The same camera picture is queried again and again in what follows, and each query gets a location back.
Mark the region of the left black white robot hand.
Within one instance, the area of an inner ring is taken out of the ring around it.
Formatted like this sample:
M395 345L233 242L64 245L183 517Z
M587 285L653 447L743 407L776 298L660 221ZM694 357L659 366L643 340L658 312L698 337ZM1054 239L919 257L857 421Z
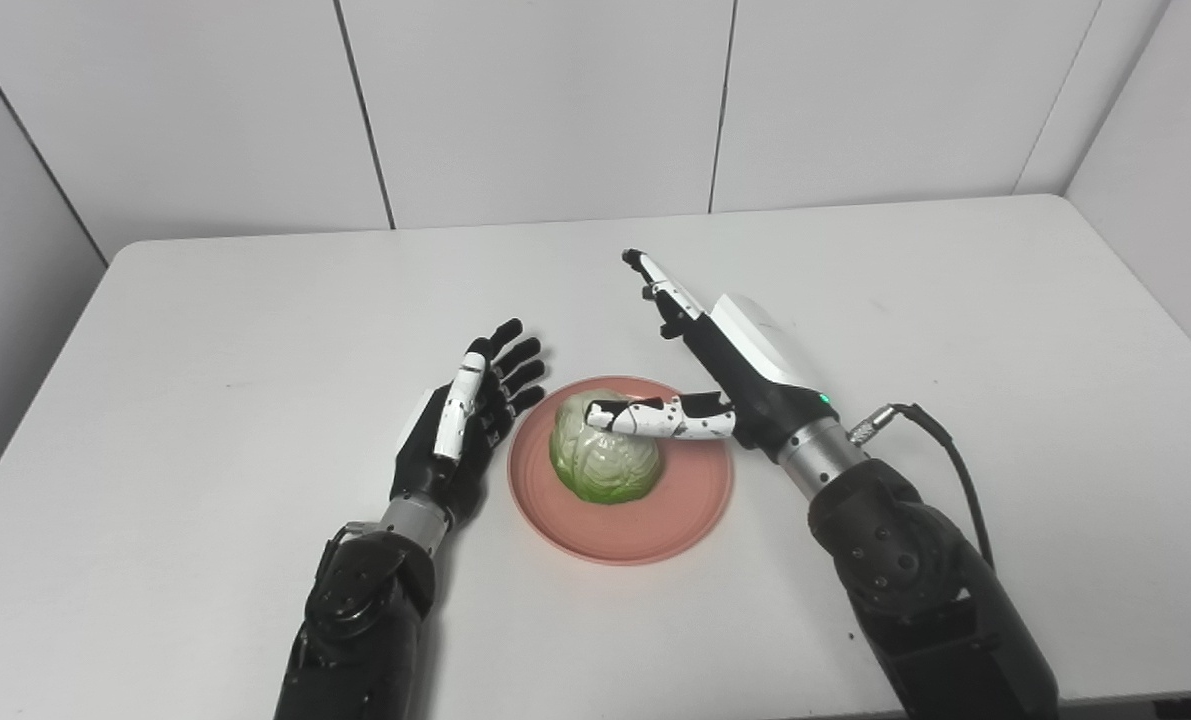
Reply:
M518 318L470 343L453 382L420 402L395 456L391 497L428 497L453 527L476 515L485 475L516 420L545 396L540 338Z

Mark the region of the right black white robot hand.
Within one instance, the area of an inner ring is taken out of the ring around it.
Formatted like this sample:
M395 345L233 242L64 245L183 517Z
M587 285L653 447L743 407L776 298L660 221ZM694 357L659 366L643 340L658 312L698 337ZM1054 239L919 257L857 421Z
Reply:
M586 425L621 436L732 437L777 461L802 428L838 420L831 401L800 372L799 351L790 337L759 303L723 293L704 309L644 251L626 249L622 259L644 278L642 296L662 315L665 340L682 340L718 388L671 397L592 400L584 411Z

